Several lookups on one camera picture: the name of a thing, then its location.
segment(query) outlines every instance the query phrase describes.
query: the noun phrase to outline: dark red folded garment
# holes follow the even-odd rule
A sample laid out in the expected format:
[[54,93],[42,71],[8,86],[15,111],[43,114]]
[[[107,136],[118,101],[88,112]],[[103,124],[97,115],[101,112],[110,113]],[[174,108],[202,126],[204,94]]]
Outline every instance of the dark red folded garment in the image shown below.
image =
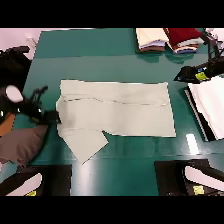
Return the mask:
[[168,28],[170,39],[173,45],[183,41],[201,37],[202,33],[195,28]]

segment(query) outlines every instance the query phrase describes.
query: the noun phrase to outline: teal tabletop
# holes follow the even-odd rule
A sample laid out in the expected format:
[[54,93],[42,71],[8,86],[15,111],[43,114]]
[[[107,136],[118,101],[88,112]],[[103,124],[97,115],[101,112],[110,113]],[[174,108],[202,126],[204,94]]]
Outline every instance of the teal tabletop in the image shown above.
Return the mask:
[[[168,82],[176,138],[121,137],[104,133],[109,144],[84,165],[79,164],[52,126],[48,140],[32,164],[73,164],[71,195],[158,195],[154,161],[208,158],[211,166],[224,171],[224,141],[205,142],[184,89],[187,84],[173,79],[185,65],[208,60],[207,47],[198,53],[175,55],[136,51],[131,28],[42,32],[24,88],[30,96],[35,88],[48,85],[42,97],[46,109],[55,108],[60,81],[76,79],[100,82]],[[32,127],[17,115],[14,128]],[[194,135],[197,150],[189,147]],[[15,164],[4,166],[0,181],[15,172]]]

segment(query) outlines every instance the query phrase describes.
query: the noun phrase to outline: white wall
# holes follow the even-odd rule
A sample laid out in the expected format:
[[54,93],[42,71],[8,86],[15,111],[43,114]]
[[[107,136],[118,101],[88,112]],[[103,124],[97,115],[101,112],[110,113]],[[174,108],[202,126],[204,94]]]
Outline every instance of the white wall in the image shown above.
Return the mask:
[[[0,28],[0,49],[6,50],[10,47],[29,46],[27,37],[32,37],[38,42],[41,31],[63,30],[77,28]],[[34,56],[35,48],[30,47],[30,52],[26,54],[29,59]]]

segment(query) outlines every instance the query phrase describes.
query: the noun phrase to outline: red cloth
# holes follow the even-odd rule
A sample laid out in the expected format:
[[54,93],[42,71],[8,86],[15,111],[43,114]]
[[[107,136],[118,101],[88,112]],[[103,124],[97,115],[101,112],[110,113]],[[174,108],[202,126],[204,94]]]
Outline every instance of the red cloth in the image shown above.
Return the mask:
[[168,30],[173,45],[177,45],[185,40],[199,38],[202,35],[195,28],[168,28]]

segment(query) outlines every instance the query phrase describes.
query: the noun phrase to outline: green table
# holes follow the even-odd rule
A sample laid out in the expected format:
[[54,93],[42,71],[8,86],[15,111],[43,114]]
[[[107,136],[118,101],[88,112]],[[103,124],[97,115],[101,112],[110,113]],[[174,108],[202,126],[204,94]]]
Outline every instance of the green table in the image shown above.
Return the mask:
[[[32,164],[73,164],[71,195],[158,195],[154,161],[208,158],[211,166],[224,171],[224,141],[205,142],[184,93],[185,83],[173,82],[185,65],[207,61],[207,47],[195,55],[136,53],[131,28],[42,32],[27,78],[24,94],[48,85],[42,98],[46,109],[55,108],[61,79],[101,82],[168,82],[175,120],[176,138],[121,137],[105,133],[109,144],[84,165],[80,165],[53,126],[49,138]],[[18,115],[14,128],[32,127]],[[193,134],[198,152],[188,146]],[[7,164],[0,181],[15,172]]]

